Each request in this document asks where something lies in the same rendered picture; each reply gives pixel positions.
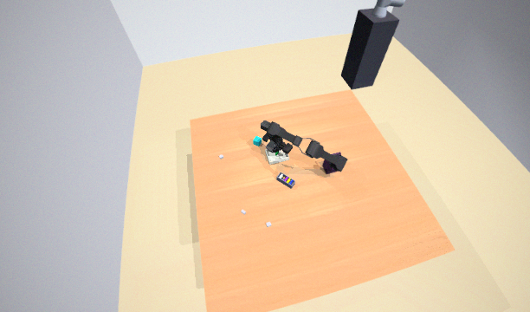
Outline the small teal block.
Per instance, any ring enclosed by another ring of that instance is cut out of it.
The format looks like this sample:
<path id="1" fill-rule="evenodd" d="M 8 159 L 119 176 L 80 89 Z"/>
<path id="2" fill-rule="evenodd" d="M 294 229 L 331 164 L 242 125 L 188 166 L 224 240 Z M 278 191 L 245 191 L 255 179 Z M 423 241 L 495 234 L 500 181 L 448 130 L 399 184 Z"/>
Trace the small teal block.
<path id="1" fill-rule="evenodd" d="M 262 138 L 255 136 L 255 138 L 253 139 L 253 143 L 256 146 L 259 146 L 262 143 Z"/>

